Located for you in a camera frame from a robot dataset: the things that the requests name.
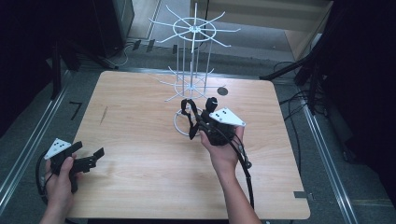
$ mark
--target skin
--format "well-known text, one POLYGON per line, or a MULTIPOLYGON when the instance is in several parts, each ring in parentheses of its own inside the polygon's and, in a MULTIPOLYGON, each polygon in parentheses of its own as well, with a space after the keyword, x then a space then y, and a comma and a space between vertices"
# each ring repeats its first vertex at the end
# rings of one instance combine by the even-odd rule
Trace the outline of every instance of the skin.
MULTIPOLYGON (((243 139, 244 127, 237 127, 235 134, 239 139, 243 139)), ((224 192, 224 199, 227 207, 229 222, 234 223, 258 223, 261 221, 257 217, 248 199, 242 191, 235 175, 235 167, 238 158, 230 145, 212 146, 207 139, 205 132, 200 131, 201 143, 206 147, 210 154, 213 168, 218 175, 219 182, 224 192)))
POLYGON ((76 155, 73 155, 73 157, 68 157, 64 160, 59 176, 51 176, 50 160, 47 161, 46 179, 49 179, 49 181, 47 182, 46 188, 49 202, 40 224, 64 223, 66 215, 73 206, 74 201, 73 194, 71 193, 72 187, 69 180, 69 172, 73 167, 75 158, 76 155))
MULTIPOLYGON (((235 129, 236 135, 239 139, 243 139, 244 128, 237 127, 235 129)), ((218 175, 219 182, 224 192, 224 199, 227 207, 229 222, 234 223, 258 223, 262 224, 250 206, 248 199, 242 191, 235 175, 236 164, 238 158, 235 151, 230 145, 215 147, 210 145, 209 140, 204 132, 200 131, 201 142, 209 151, 210 160, 213 168, 218 175)), ((73 157, 67 158, 61 168, 59 176, 51 175, 50 161, 46 164, 46 179, 48 193, 48 206, 40 221, 40 224, 62 224, 66 219, 66 215, 73 206, 73 194, 71 193, 71 184, 69 180, 69 172, 73 167, 73 157)))

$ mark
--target forearm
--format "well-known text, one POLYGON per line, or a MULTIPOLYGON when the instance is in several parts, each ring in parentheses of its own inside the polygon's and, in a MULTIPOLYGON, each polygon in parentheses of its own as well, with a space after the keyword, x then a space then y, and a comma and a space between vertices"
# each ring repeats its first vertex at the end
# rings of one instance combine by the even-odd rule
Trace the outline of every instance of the forearm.
POLYGON ((260 223, 259 218, 251 207, 244 191, 242 191, 235 175, 219 175, 219 181, 224 191, 225 203, 229 222, 260 223))
POLYGON ((40 220, 40 224, 64 224, 66 219, 64 211, 59 211, 57 208, 48 207, 44 216, 40 220))

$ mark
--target finger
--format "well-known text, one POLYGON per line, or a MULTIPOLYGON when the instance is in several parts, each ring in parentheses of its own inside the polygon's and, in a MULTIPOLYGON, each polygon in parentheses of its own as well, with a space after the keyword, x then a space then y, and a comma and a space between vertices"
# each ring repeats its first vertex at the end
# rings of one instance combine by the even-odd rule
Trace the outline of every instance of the finger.
POLYGON ((50 160, 46 161, 46 179, 50 178, 52 171, 50 169, 50 160))
POLYGON ((237 126, 235 128, 235 135, 238 136, 238 138, 241 140, 241 143, 243 142, 244 131, 245 131, 245 127, 243 126, 237 126))
POLYGON ((74 159, 72 157, 67 157, 66 160, 64 160, 64 163, 61 167, 61 172, 59 173, 59 178, 61 180, 69 179, 69 173, 73 167, 73 161, 74 159))
POLYGON ((206 133, 204 131, 199 131, 199 135, 201 135, 202 145, 204 145, 204 147, 206 147, 206 149, 209 150, 211 145, 210 145, 209 139, 207 138, 206 133))
POLYGON ((83 174, 82 174, 82 172, 78 172, 78 173, 76 173, 76 174, 75 174, 75 177, 76 177, 76 179, 77 179, 77 180, 80 180, 80 179, 82 179, 82 177, 83 177, 83 174))

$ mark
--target metal rail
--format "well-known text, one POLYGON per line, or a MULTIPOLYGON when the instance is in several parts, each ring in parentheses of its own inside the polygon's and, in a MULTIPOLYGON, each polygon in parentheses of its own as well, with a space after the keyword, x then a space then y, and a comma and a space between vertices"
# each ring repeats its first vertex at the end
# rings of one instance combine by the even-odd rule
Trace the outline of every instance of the metal rail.
POLYGON ((326 141, 321 133, 318 126, 317 118, 311 114, 311 111, 307 106, 304 107, 304 113, 306 120, 308 121, 309 127, 312 134, 314 135, 315 142, 318 147, 319 155, 322 159, 324 168, 326 170, 327 176, 329 177, 330 183, 332 185, 332 190, 334 191, 335 199, 340 206, 341 214, 344 217, 346 223, 357 224, 359 221, 356 218, 355 212, 352 207, 352 203, 347 196, 347 191, 340 179, 340 176, 335 168, 334 162, 332 161, 332 156, 327 148, 326 141))
POLYGON ((6 209, 6 205, 11 198, 12 194, 14 193, 18 183, 20 182, 24 171, 26 170, 30 160, 35 155, 35 151, 44 135, 46 130, 48 129, 56 111, 61 104, 64 93, 67 89, 67 86, 71 80, 70 72, 66 71, 64 74, 64 87, 58 94, 58 96, 49 102, 46 111, 44 112, 43 116, 41 117, 40 121, 35 126, 30 138, 26 142, 20 156, 15 161, 13 167, 11 168, 6 180, 4 181, 3 185, 0 188, 0 216, 3 214, 4 210, 6 209))

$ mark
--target wooden table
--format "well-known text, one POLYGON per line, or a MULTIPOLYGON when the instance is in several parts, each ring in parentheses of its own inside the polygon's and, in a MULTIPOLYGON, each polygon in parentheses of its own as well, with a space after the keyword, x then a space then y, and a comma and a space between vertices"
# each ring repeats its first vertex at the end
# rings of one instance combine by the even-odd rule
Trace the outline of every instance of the wooden table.
MULTIPOLYGON (((174 76, 104 72, 78 129, 79 157, 100 147, 106 155, 78 182, 69 217, 226 219, 221 186, 199 136, 190 140, 173 124, 181 97, 174 76)), ((261 219, 306 219, 307 200, 271 82, 210 77, 226 85, 226 96, 212 88, 218 109, 227 106, 247 123, 244 143, 261 219)), ((194 100, 201 108, 205 98, 194 100)), ((188 129, 187 119, 184 123, 188 129)), ((241 166, 237 177, 248 195, 241 166)))

